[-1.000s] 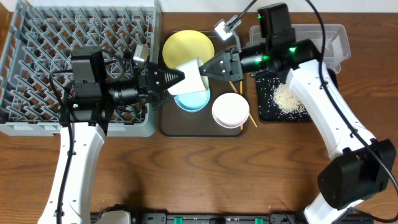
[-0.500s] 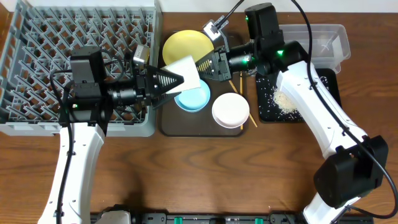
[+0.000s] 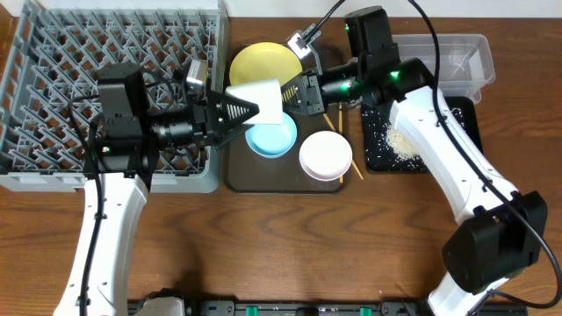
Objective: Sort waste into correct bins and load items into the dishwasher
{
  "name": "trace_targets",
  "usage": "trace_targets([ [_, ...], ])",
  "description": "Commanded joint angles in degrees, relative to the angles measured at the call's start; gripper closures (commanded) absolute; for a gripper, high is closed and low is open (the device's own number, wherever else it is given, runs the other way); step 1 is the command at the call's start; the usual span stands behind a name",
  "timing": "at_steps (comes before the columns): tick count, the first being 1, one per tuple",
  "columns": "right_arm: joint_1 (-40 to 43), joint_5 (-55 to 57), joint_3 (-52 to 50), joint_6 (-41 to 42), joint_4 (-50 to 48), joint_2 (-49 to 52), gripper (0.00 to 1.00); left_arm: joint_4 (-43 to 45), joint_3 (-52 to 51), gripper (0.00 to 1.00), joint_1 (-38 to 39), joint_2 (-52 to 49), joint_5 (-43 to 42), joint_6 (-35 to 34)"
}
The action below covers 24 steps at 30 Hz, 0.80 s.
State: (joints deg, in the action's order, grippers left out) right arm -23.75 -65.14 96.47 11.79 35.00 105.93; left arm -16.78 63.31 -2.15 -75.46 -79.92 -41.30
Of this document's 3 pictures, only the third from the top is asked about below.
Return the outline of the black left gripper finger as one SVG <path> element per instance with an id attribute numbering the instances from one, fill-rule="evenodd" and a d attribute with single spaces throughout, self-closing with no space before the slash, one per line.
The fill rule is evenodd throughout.
<path id="1" fill-rule="evenodd" d="M 257 104 L 210 90 L 207 96 L 207 123 L 216 132 L 230 132 L 259 113 Z"/>
<path id="2" fill-rule="evenodd" d="M 239 125 L 226 132 L 220 132 L 219 136 L 215 139 L 213 147 L 215 149 L 222 149 L 233 140 L 247 132 L 253 125 Z"/>

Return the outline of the white green cup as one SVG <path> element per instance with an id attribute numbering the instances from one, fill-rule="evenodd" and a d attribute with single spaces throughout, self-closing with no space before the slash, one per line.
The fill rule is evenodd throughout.
<path id="1" fill-rule="evenodd" d="M 259 112 L 244 125 L 279 125 L 283 119 L 281 85 L 277 78 L 231 85 L 226 94 L 257 104 Z"/>

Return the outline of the light blue bowl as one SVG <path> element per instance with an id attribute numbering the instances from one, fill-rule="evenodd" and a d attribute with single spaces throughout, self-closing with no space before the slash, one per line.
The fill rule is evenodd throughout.
<path id="1" fill-rule="evenodd" d="M 287 113 L 283 113 L 280 124 L 255 125 L 245 132 L 249 148 L 268 159 L 276 159 L 289 152 L 297 136 L 297 125 Z"/>

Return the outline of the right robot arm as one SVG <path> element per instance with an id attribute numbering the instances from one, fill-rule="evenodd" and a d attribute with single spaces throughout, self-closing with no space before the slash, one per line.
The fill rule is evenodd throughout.
<path id="1" fill-rule="evenodd" d="M 344 22 L 352 61 L 294 76 L 281 89 L 284 107 L 315 115 L 330 104 L 361 100 L 414 147 L 458 223 L 443 246 L 446 274 L 429 294 L 429 310 L 473 315 L 509 279 L 550 253 L 543 237 L 546 203 L 535 191 L 519 192 L 456 120 L 439 89 L 438 51 L 415 52 L 391 33 L 378 6 L 353 11 Z"/>

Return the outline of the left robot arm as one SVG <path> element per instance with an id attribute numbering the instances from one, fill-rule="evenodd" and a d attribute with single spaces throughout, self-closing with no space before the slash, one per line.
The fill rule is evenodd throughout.
<path id="1" fill-rule="evenodd" d="M 148 83 L 180 86 L 185 106 L 151 111 Z M 84 217 L 76 254 L 57 315 L 127 314 L 127 283 L 134 236 L 162 152 L 191 144 L 224 147 L 259 112 L 257 104 L 195 83 L 175 81 L 131 62 L 96 73 L 102 111 L 83 133 Z"/>

